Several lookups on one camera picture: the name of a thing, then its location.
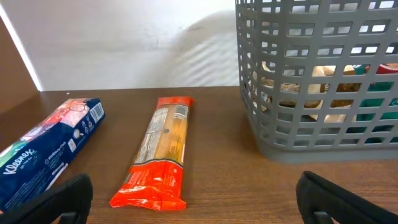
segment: tissue box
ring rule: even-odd
[[[3,150],[0,153],[0,213],[50,188],[104,117],[99,99],[69,99]]]

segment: red plastic packaging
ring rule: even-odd
[[[112,207],[126,205],[154,210],[181,210],[182,166],[190,97],[160,98],[141,148],[125,182],[111,199]]]

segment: laundry basket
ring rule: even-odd
[[[398,0],[236,0],[240,91],[264,155],[398,158],[397,8]]]

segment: table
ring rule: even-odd
[[[144,137],[158,97],[192,96],[182,199],[187,209],[111,208]],[[258,152],[239,88],[48,91],[0,115],[6,148],[68,98],[100,98],[106,118],[57,180],[91,177],[87,223],[302,223],[295,184],[304,170],[398,213],[398,160],[281,164]]]

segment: white backdrop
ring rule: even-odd
[[[44,90],[239,85],[234,0],[2,0]]]

